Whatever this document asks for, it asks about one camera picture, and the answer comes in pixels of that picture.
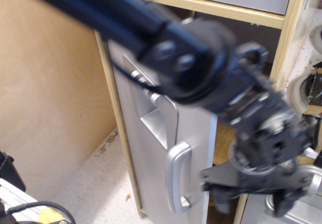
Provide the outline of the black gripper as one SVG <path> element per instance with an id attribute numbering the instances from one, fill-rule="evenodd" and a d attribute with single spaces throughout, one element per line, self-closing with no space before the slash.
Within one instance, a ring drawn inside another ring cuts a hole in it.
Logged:
<path id="1" fill-rule="evenodd" d="M 221 213 L 230 213 L 231 200 L 241 194 L 271 194 L 274 216 L 283 217 L 295 201 L 308 192 L 316 173 L 314 165 L 298 165 L 292 171 L 275 167 L 267 173 L 255 175 L 243 173 L 227 161 L 201 171 L 200 182 Z"/>

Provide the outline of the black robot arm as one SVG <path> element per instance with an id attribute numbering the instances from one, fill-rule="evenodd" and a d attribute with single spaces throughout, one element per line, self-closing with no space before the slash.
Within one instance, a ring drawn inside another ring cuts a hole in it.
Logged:
<path id="1" fill-rule="evenodd" d="M 201 172 L 203 190 L 228 212 L 241 194 L 269 194 L 276 217 L 309 193 L 314 175 L 282 168 L 309 147 L 308 125 L 273 89 L 261 69 L 266 49 L 237 45 L 222 24 L 181 24 L 165 9 L 140 0 L 45 0 L 128 49 L 155 71 L 158 86 L 126 73 L 132 82 L 183 104 L 216 114 L 237 131 L 232 158 Z"/>

